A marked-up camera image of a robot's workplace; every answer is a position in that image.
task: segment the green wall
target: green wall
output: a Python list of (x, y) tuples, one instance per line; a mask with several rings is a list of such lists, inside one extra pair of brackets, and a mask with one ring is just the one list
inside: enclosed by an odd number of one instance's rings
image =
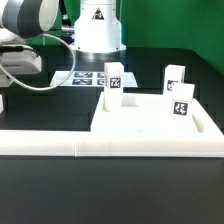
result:
[[(65, 3), (74, 22), (80, 1)], [(122, 24), (127, 46), (191, 49), (224, 75), (223, 0), (123, 0)]]

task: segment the white cube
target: white cube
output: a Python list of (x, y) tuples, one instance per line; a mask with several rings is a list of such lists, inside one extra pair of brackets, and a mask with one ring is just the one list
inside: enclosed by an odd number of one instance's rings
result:
[(2, 95), (0, 95), (0, 113), (3, 111)]
[(179, 117), (192, 115), (194, 85), (175, 83), (172, 90), (172, 114)]
[(185, 66), (168, 65), (165, 69), (163, 94), (170, 95), (175, 83), (183, 83), (185, 76)]
[(104, 108), (106, 111), (118, 110), (123, 97), (124, 66), (120, 62), (105, 63)]

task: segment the black table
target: black table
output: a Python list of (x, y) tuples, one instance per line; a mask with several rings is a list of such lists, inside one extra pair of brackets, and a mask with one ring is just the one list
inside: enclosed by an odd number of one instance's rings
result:
[[(25, 83), (49, 85), (55, 70), (68, 70), (61, 47), (37, 47), (39, 75)], [(186, 83), (224, 132), (224, 77), (196, 53), (183, 49), (130, 48), (120, 60), (139, 88), (160, 94), (168, 64), (186, 65)], [(77, 60), (76, 70), (103, 71), (103, 61)], [(59, 87), (37, 93), (13, 84), (1, 89), (0, 129), (89, 131), (102, 88)], [(0, 157), (1, 223), (224, 223), (222, 158)]]

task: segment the warning label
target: warning label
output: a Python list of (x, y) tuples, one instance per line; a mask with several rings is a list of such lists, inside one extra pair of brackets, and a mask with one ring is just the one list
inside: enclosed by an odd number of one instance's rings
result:
[(103, 14), (100, 10), (100, 8), (98, 8), (95, 12), (95, 14), (93, 15), (92, 19), (100, 19), (100, 20), (104, 20)]

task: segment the white tray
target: white tray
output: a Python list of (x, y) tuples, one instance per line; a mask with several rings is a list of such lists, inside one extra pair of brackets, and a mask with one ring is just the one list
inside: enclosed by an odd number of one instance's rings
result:
[(162, 95), (124, 94), (116, 112), (105, 112), (103, 100), (91, 132), (2, 130), (0, 155), (224, 157), (224, 136), (195, 99), (186, 119), (167, 115)]

